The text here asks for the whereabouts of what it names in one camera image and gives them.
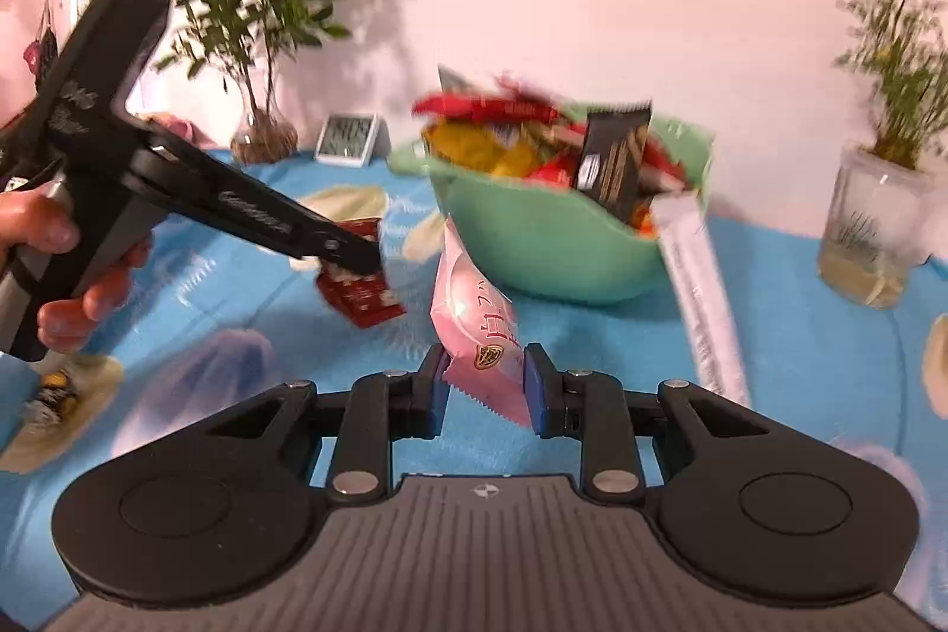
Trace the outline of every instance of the gray ribbed surface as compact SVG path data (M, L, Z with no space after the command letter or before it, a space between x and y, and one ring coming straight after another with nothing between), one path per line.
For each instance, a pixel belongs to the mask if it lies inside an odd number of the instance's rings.
M886 596L785 610L707 588L665 555L640 514L585 502L560 476L409 477L386 503L332 514L299 564L241 600L143 611L87 596L49 626L50 632L927 629Z

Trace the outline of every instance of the black snack package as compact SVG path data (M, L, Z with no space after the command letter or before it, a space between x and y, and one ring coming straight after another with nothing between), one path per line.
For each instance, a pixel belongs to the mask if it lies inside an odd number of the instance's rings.
M651 122L651 103L591 111L572 187L629 223L639 198L639 168Z

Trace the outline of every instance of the potted plant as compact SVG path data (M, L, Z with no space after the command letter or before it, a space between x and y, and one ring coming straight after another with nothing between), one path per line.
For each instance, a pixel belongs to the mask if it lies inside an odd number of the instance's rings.
M187 61L188 79L210 66L224 90L234 81L244 99L241 122L230 142L241 163L272 163L297 148L296 129L283 118L274 94L275 67L297 47L321 47L325 39L347 39L335 20L336 0L174 0L186 23L174 31L171 53L155 63L164 70Z
M819 271L844 296L894 306L918 255L932 182L918 162L948 129L948 48L936 0L836 0L852 15L840 67L869 77L871 146L844 151Z

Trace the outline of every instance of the green plant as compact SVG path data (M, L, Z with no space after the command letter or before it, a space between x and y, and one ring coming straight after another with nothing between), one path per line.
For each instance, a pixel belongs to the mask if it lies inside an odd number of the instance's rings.
M324 37L347 39L334 19L336 0L174 0L186 24L174 31L171 53L155 63L164 70L190 61L188 79L206 66L245 85L254 116L266 118L273 105L273 67L278 56L295 57L297 47L321 47ZM265 94L254 94L250 72L259 59L267 69ZM264 97L261 108L260 97Z
M915 169L948 129L948 50L937 0L836 0L856 24L855 43L836 64L870 76L880 101L871 151Z

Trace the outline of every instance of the clock display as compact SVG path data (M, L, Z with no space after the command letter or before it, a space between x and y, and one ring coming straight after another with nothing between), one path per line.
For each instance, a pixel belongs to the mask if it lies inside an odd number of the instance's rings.
M371 116L330 116L319 153L358 159L365 150L371 130Z

